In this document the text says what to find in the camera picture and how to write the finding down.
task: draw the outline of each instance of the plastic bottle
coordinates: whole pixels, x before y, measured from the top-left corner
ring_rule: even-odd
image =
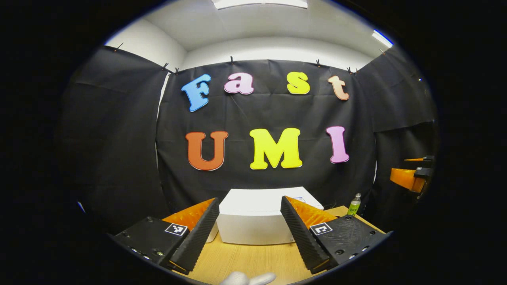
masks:
[[[361,193],[357,193],[355,195],[354,200],[350,203],[349,211],[347,212],[347,215],[354,216],[355,213],[357,213],[357,210],[359,209],[359,205],[361,204]]]

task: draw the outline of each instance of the hand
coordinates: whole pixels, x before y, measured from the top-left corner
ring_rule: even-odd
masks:
[[[220,282],[220,285],[266,285],[276,278],[275,273],[268,272],[252,279],[248,279],[245,273],[234,271]]]

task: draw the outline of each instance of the wooden table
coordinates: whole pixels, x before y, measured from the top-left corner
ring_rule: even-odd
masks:
[[[340,217],[345,216],[347,211],[345,206],[326,210]],[[384,233],[363,218],[356,217]],[[222,242],[218,232],[212,242],[204,245],[194,271],[187,277],[218,285],[233,271],[244,272],[249,278],[273,272],[276,279],[269,285],[285,285],[325,272],[311,274],[310,270],[306,269],[295,242],[275,245],[231,244]]]

